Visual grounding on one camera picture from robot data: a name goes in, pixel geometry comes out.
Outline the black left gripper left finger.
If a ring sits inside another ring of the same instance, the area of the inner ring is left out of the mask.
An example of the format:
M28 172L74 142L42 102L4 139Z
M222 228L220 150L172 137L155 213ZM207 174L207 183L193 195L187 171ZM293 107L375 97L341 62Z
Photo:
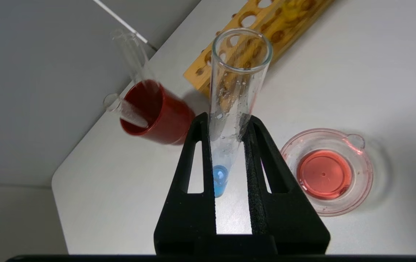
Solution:
M188 193L196 144L201 143L203 191ZM157 255L193 255L196 245L216 234L213 167L208 114L190 125L173 180L154 230Z

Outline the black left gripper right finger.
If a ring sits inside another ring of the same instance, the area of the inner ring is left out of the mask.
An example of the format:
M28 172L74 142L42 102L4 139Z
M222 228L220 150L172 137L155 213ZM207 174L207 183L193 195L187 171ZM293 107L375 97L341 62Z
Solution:
M252 234L268 237L280 255L325 254L328 229L255 116L244 135L244 154Z

